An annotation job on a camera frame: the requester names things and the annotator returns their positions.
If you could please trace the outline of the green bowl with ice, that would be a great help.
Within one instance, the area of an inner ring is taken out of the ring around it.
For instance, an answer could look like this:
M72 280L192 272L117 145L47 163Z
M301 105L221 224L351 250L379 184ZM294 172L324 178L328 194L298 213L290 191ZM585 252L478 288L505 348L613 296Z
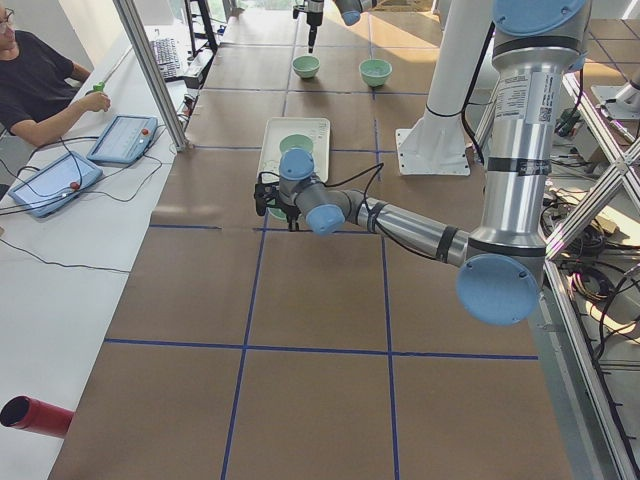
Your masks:
M359 72L361 79L368 87L377 88L387 82L393 67L383 59L367 59L360 63Z

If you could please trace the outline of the green bowl on tray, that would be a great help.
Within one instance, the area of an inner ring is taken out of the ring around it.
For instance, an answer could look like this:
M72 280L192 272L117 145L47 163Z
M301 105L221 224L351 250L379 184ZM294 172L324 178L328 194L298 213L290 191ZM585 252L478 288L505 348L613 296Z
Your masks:
M313 152L313 140L303 134L291 134L284 137L279 143L279 150L282 154L292 149L301 149L308 153Z

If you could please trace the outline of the cream bear serving tray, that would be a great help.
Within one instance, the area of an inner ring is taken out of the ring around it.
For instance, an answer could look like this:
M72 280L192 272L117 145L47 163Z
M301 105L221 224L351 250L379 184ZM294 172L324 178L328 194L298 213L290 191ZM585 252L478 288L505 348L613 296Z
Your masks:
M326 118L274 117L268 120L258 163L259 172L279 173L282 154L280 141L291 134L303 134L314 142L314 172L322 180L327 181L329 175L330 121ZM264 176L267 181L275 181L276 177Z

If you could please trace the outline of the black keyboard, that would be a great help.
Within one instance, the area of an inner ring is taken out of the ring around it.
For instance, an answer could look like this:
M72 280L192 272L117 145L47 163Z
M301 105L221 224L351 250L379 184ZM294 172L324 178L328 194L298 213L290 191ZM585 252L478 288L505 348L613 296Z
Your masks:
M182 79L181 60L172 38L158 38L149 41L156 65L166 82Z

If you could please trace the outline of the blue teach pendant far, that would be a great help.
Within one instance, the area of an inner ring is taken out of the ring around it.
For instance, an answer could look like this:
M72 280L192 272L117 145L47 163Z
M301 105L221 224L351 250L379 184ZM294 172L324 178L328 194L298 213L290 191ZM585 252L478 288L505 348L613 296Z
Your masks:
M99 164L130 165L147 150L158 128L156 117L117 115L87 153Z

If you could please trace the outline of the blue teach pendant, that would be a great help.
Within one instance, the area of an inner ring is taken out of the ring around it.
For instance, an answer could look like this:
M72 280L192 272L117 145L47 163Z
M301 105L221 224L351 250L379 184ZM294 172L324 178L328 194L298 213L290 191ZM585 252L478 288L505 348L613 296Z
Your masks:
M130 165L147 150L158 128L156 117L117 115L87 153L99 164Z
M43 218L64 207L94 185L103 170L77 152L68 152L29 179L20 181L8 195L26 211Z

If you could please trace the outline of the blue teach pendant near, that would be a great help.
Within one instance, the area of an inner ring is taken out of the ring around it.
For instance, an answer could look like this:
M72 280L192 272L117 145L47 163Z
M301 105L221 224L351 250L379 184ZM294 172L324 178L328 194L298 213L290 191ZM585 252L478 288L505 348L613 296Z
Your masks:
M94 185L103 170L77 152L68 152L29 179L20 181L8 195L26 211L43 218L64 207Z

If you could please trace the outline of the person in black shirt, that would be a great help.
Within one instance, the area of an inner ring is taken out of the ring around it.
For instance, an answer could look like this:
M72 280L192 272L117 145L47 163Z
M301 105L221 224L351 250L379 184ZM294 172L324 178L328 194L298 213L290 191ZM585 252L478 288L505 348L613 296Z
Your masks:
M1 8L1 125L41 147L62 138L87 112L108 111L109 96L91 91L77 99L70 79L90 72L35 34L14 28L14 11Z

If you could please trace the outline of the red cylinder tube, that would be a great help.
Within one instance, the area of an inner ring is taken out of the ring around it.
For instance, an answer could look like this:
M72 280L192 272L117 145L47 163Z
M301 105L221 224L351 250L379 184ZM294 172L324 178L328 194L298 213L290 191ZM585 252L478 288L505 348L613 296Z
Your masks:
M1 409L1 425L41 435L64 438L74 412L42 400L20 395Z

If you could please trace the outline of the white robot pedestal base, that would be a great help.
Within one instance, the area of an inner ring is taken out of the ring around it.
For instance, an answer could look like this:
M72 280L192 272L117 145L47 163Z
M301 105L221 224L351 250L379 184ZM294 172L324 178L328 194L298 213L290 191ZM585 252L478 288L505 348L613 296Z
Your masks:
M484 60L493 3L450 4L424 114L410 129L396 131L399 171L405 176L467 176L462 123L476 67Z

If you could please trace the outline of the aluminium frame post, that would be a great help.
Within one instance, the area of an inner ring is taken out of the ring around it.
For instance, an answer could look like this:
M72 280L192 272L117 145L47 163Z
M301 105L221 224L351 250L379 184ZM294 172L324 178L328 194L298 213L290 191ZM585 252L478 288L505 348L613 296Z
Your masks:
M161 77L135 3L133 0L113 0L113 4L174 147L177 152L182 152L189 146L189 142L174 108L166 83Z

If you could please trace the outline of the green handled stick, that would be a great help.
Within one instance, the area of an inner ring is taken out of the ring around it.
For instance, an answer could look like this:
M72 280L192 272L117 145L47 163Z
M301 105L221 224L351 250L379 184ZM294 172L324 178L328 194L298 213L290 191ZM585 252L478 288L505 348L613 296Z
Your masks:
M107 82L111 79L111 77L115 74L115 72L117 71L117 69L120 67L120 65L124 62L124 60L127 58L127 56L129 55L129 53L132 51L132 47L129 46L125 52L121 55L121 57L116 61L116 63L111 67L111 69L106 73L106 75L104 76L104 78L95 83L92 87L92 92L103 92L104 88L107 84Z

